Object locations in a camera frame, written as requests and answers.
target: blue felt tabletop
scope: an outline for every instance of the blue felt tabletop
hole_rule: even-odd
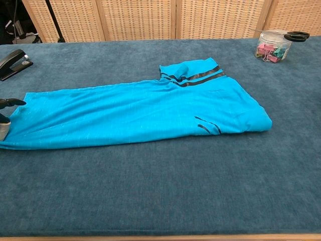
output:
[[[256,44],[0,46],[0,59],[21,48],[34,62],[0,82],[0,98],[159,79],[159,65],[212,57],[273,120],[264,133],[1,149],[0,236],[321,232],[321,37],[293,43],[277,64],[256,59]]]

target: wicker room divider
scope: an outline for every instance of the wicker room divider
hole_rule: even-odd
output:
[[[67,42],[252,38],[251,29],[321,35],[321,0],[50,0]],[[43,42],[58,34],[45,0],[23,0]]]

